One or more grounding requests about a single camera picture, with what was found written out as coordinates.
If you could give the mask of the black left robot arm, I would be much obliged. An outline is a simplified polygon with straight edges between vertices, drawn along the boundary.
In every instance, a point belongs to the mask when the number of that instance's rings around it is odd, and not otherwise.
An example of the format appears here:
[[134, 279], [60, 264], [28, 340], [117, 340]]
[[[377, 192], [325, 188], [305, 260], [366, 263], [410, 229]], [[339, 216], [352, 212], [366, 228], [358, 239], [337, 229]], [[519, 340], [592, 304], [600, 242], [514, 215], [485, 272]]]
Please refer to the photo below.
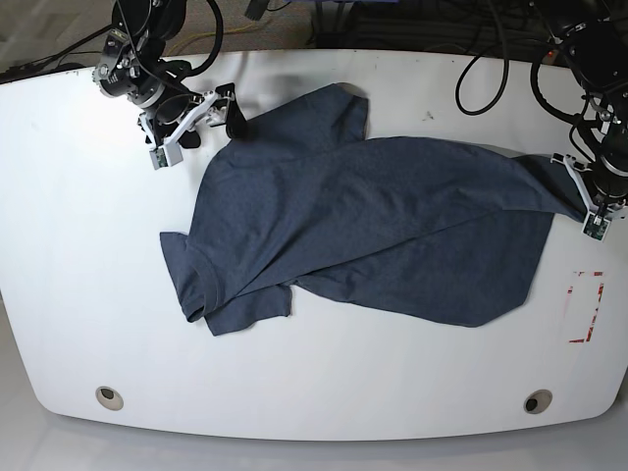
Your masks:
[[530, 70], [533, 95], [553, 117], [577, 132], [592, 156], [585, 189], [599, 203], [627, 200], [627, 44], [610, 20], [603, 1], [535, 1], [533, 8], [549, 31], [548, 49], [563, 56], [583, 89], [585, 111], [567, 114], [548, 103], [539, 87], [538, 56]]

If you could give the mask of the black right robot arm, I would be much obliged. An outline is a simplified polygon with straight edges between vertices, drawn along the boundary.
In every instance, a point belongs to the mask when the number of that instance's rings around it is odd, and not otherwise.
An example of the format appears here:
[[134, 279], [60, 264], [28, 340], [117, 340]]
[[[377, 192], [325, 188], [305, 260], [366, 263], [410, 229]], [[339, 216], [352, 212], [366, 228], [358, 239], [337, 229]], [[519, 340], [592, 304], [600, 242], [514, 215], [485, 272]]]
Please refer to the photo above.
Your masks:
[[196, 124], [224, 126], [229, 138], [244, 139], [247, 121], [228, 83], [200, 93], [183, 84], [208, 71], [221, 51], [225, 26], [215, 1], [208, 3], [216, 26], [208, 57], [194, 67], [185, 60], [162, 58], [166, 42], [183, 27], [184, 1], [117, 1], [93, 81], [107, 97], [126, 96], [140, 110], [137, 125], [145, 143], [157, 149], [173, 142], [184, 149], [201, 144]]

